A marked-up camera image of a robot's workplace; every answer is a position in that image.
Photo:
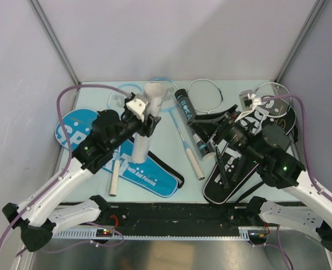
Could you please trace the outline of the blue racket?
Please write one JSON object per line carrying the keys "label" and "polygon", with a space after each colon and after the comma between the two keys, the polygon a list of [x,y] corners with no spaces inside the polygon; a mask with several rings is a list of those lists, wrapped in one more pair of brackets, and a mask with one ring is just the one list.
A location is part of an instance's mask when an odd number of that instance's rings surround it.
{"label": "blue racket", "polygon": [[[124,83],[119,86],[120,89],[125,88],[127,92],[133,92],[136,94],[141,94],[142,89],[139,85],[134,83]],[[112,92],[108,100],[108,108],[111,110],[117,111],[119,115],[124,112],[125,96],[119,94],[118,92]],[[118,147],[114,153],[113,157],[113,167],[112,167],[112,177],[110,183],[109,195],[111,197],[117,196],[117,186],[119,180],[119,171],[120,171],[120,150],[121,147]]]}
{"label": "blue racket", "polygon": [[155,79],[151,79],[150,82],[158,83],[161,86],[163,86],[164,89],[166,90],[166,93],[162,98],[163,101],[162,101],[161,112],[170,114],[172,121],[174,123],[174,126],[182,140],[184,151],[188,157],[189,164],[192,166],[193,171],[196,174],[197,180],[199,180],[199,181],[204,180],[205,176],[201,170],[201,167],[199,166],[199,164],[193,154],[192,149],[190,148],[187,140],[185,140],[183,133],[180,130],[180,127],[179,127],[180,121],[175,119],[175,111],[177,109],[178,104],[176,102],[174,94],[175,94],[176,90],[178,90],[179,88],[173,81],[166,79],[166,78],[155,78]]}

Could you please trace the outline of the white shuttlecock tube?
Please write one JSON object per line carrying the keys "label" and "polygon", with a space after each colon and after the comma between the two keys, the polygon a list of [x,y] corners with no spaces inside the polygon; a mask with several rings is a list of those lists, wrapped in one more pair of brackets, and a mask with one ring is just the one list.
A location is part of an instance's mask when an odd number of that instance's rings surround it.
{"label": "white shuttlecock tube", "polygon": [[137,164],[144,163],[147,159],[151,136],[160,120],[159,113],[166,90],[159,82],[151,81],[144,86],[143,93],[148,101],[145,110],[146,126],[141,131],[141,134],[136,133],[131,156],[133,162]]}

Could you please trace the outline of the blue racket bag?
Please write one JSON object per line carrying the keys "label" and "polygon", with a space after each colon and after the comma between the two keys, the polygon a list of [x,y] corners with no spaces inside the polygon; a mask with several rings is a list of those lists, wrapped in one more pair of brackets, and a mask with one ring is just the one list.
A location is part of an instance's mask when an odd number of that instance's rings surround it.
{"label": "blue racket bag", "polygon": [[[62,120],[69,135],[71,148],[77,148],[90,133],[92,122],[98,113],[91,109],[76,109],[66,114]],[[119,177],[160,197],[172,196],[184,184],[184,177],[164,163],[154,153],[149,152],[144,163],[136,164],[131,158],[134,138],[125,141],[115,150],[103,170],[112,173],[116,160],[120,161]]]}

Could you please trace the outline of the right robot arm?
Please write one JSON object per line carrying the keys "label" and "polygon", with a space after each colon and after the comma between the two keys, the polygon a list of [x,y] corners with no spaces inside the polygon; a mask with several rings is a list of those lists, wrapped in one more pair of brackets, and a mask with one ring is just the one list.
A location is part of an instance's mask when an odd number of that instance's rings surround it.
{"label": "right robot arm", "polygon": [[254,226],[275,223],[307,234],[332,252],[332,192],[312,178],[310,169],[287,153],[290,139],[282,127],[266,125],[253,134],[238,120],[240,112],[233,106],[223,112],[197,115],[188,125],[206,142],[218,145],[225,141],[242,156],[256,164],[263,183],[294,196],[309,211],[275,209],[275,203],[261,197],[251,199],[245,218]]}

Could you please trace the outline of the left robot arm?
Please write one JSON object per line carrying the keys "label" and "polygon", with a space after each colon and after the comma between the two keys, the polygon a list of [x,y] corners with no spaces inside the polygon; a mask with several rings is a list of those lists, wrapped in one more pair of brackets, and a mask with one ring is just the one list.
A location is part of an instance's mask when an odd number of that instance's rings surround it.
{"label": "left robot arm", "polygon": [[21,229],[25,249],[38,251],[55,233],[78,223],[107,223],[111,216],[109,205],[99,195],[64,210],[66,218],[54,209],[73,189],[102,169],[112,159],[113,152],[134,134],[150,137],[160,120],[151,114],[140,120],[130,110],[125,110],[123,118],[114,110],[98,112],[90,133],[72,152],[65,168],[27,200],[20,204],[9,202],[3,207],[9,228]]}

